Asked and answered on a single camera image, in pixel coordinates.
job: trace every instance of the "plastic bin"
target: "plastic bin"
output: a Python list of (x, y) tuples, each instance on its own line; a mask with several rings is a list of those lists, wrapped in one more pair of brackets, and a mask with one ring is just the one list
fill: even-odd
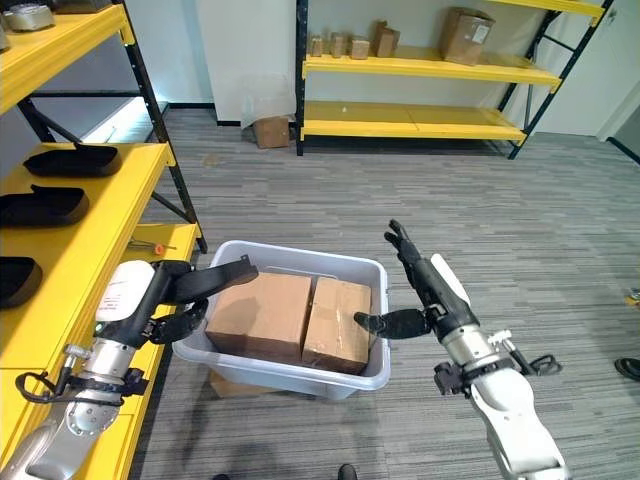
[[(211, 266), (237, 260), (242, 255), (249, 255), (262, 272), (309, 274), (368, 285), (372, 312), (388, 312), (387, 273), (373, 260), (233, 240), (220, 246)], [(207, 319), (215, 302), (214, 295), (209, 299)], [(389, 381), (391, 355), (389, 342), (384, 339), (375, 339), (369, 364), (360, 375), (347, 375), (219, 353), (204, 333), (205, 324), (202, 322), (189, 337), (175, 342), (173, 351), (184, 360), (208, 365), (231, 382), (341, 400), (356, 390), (378, 390)]]

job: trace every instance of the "black shelf frame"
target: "black shelf frame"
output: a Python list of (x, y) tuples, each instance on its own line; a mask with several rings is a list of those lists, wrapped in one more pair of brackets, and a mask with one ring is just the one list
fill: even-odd
[[(558, 18), (563, 12), (547, 10), (536, 34), (529, 45), (527, 52), (525, 54), (525, 58), (533, 61), (536, 61), (536, 54), (538, 51), (538, 46), (542, 40), (550, 41), (568, 51), (571, 52), (571, 57), (567, 61), (565, 67), (559, 75), (560, 84), (553, 91), (549, 92), (545, 99), (543, 100), (540, 107), (536, 110), (533, 118), (531, 118), (531, 102), (533, 96), (533, 85), (525, 85), (527, 88), (527, 97), (525, 103), (525, 115), (524, 115), (524, 126), (522, 132), (525, 134), (524, 140), (522, 140), (519, 144), (513, 141), (509, 141), (512, 146), (511, 152), (508, 155), (509, 159), (515, 159), (520, 150), (526, 143), (526, 141), (531, 136), (531, 133), (535, 129), (536, 125), (540, 122), (540, 119), (544, 115), (544, 113), (549, 108), (549, 105), (553, 101), (554, 97), (557, 95), (558, 91), (564, 84), (565, 79), (571, 73), (571, 70), (575, 66), (576, 62), (580, 58), (580, 55), (586, 48), (593, 37), (598, 26), (605, 19), (607, 12), (609, 11), (609, 7), (613, 0), (604, 0), (602, 3), (602, 8), (604, 9), (602, 15), (599, 20), (594, 24), (593, 22), (589, 25), (587, 30), (585, 31), (582, 39), (578, 43), (578, 46), (573, 48), (556, 38), (553, 38), (547, 35), (547, 30), (549, 26), (553, 23), (553, 21)], [(295, 81), (295, 89), (296, 89), (296, 153), (298, 156), (302, 156), (304, 154), (304, 142), (302, 139), (302, 127), (304, 126), (304, 102), (305, 102), (305, 79), (302, 78), (302, 66), (306, 60), (307, 55), (307, 26), (309, 21), (309, 0), (296, 0), (296, 81)], [(509, 100), (513, 97), (513, 93), (516, 87), (520, 85), (517, 83), (510, 83), (507, 87), (504, 95), (502, 96), (502, 100), (498, 104), (498, 110), (501, 112), (507, 107)]]
[(131, 18), (129, 17), (129, 12), (127, 11), (126, 4), (124, 0), (112, 0), (114, 4), (121, 4), (124, 7), (125, 13), (127, 15), (127, 22), (129, 22), (129, 26), (131, 27), (131, 32), (133, 34), (133, 38), (135, 42), (132, 44), (125, 44), (124, 48), (127, 52), (127, 56), (129, 58), (129, 64), (131, 65), (131, 70), (133, 71), (134, 77), (138, 84), (138, 90), (81, 90), (81, 91), (38, 91), (33, 92), (27, 97), (23, 98), (20, 102), (18, 102), (18, 108), (20, 112), (25, 117), (35, 134), (38, 136), (41, 142), (55, 142), (56, 139), (51, 133), (58, 133), (62, 137), (66, 138), (70, 142), (81, 143), (82, 140), (78, 138), (73, 133), (66, 130), (63, 126), (55, 122), (53, 119), (49, 118), (47, 115), (40, 112), (36, 106), (34, 105), (32, 98), (129, 98), (129, 97), (142, 97), (144, 99), (145, 106), (147, 108), (147, 112), (149, 113), (149, 117), (151, 118), (151, 125), (153, 127), (153, 133), (158, 139), (159, 143), (168, 144), (171, 149), (171, 154), (175, 160), (175, 165), (170, 165), (169, 173), (171, 174), (171, 178), (178, 192), (178, 196), (180, 198), (180, 202), (182, 203), (182, 208), (172, 203), (170, 200), (160, 195), (157, 192), (153, 192), (151, 194), (151, 198), (158, 201), (164, 207), (171, 210), (173, 213), (178, 215), (180, 218), (185, 220), (188, 223), (196, 224), (198, 227), (198, 237), (196, 238), (196, 242), (198, 244), (198, 248), (200, 252), (207, 253), (208, 245), (207, 241), (204, 238), (204, 231), (200, 225), (198, 220), (198, 216), (196, 215), (195, 208), (193, 206), (193, 202), (191, 201), (191, 197), (189, 195), (189, 190), (184, 181), (184, 177), (182, 176), (182, 171), (180, 170), (180, 166), (178, 164), (178, 158), (176, 156), (173, 145), (171, 144), (171, 139), (169, 138), (169, 132), (167, 131), (167, 126), (164, 123), (164, 118), (162, 117), (162, 111), (158, 106), (158, 102), (156, 100), (155, 93), (153, 92), (153, 87), (151, 86), (151, 80), (149, 80), (149, 74), (147, 72), (147, 67), (144, 64), (144, 59), (142, 58), (142, 52), (140, 51), (140, 47), (138, 46), (138, 40), (135, 36), (135, 32), (133, 30), (133, 25), (131, 23)]

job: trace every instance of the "black shoe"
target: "black shoe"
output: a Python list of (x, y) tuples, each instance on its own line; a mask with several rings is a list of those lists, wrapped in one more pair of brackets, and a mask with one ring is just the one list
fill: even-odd
[(640, 360), (635, 358), (619, 358), (613, 362), (613, 364), (621, 375), (640, 382)]
[(342, 465), (338, 470), (338, 480), (358, 480), (358, 475), (353, 465), (349, 463)]

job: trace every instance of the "cardboard box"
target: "cardboard box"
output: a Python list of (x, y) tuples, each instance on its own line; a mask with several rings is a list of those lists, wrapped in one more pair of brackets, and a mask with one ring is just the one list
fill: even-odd
[(321, 57), (324, 53), (324, 40), (320, 35), (312, 35), (309, 40), (309, 55)]
[(342, 33), (331, 34), (331, 55), (340, 58), (347, 53), (347, 36)]
[(261, 118), (253, 124), (256, 143), (259, 148), (278, 148), (289, 146), (289, 118)]
[(387, 27), (387, 22), (379, 20), (376, 23), (372, 50), (377, 57), (391, 57), (398, 47), (400, 32)]
[(299, 364), (311, 278), (260, 273), (222, 291), (205, 330), (220, 352)]
[(366, 60), (369, 58), (369, 40), (365, 37), (351, 38), (351, 58), (354, 60)]
[(275, 388), (233, 383), (225, 380), (224, 377), (219, 375), (215, 370), (211, 370), (209, 373), (209, 384), (220, 398), (249, 397), (279, 391)]
[(494, 20), (479, 10), (455, 7), (449, 10), (440, 36), (440, 54), (448, 62), (475, 65)]
[(313, 295), (302, 351), (306, 365), (356, 375), (369, 362), (369, 332), (353, 319), (369, 313), (371, 289), (366, 285), (320, 277)]

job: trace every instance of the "robotic hand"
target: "robotic hand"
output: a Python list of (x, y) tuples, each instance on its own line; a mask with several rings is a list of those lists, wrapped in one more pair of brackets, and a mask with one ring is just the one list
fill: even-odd
[[(570, 480), (571, 475), (549, 431), (536, 415), (533, 391), (523, 375), (547, 375), (562, 367), (552, 355), (527, 363), (506, 330), (487, 337), (470, 308), (469, 297), (444, 259), (431, 260), (391, 220), (385, 239), (398, 251), (407, 278), (424, 310), (385, 315), (356, 313), (371, 333), (392, 339), (433, 332), (453, 364), (435, 367), (440, 392), (464, 393), (487, 427), (487, 440), (500, 471), (508, 480)], [(520, 372), (514, 369), (513, 361)]]
[[(84, 463), (100, 434), (116, 419), (122, 397), (142, 395), (144, 372), (129, 368), (147, 341), (166, 344), (188, 336), (207, 310), (207, 297), (250, 282), (258, 275), (247, 256), (206, 270), (188, 262), (164, 260), (118, 266), (96, 313), (91, 350), (67, 345), (66, 360), (54, 384), (47, 372), (28, 372), (16, 386), (31, 402), (52, 403), (47, 418), (18, 446), (0, 472), (2, 480), (67, 480)], [(152, 319), (156, 307), (187, 305), (181, 313)], [(73, 367), (82, 359), (81, 372)], [(27, 378), (41, 382), (45, 393), (31, 393)]]

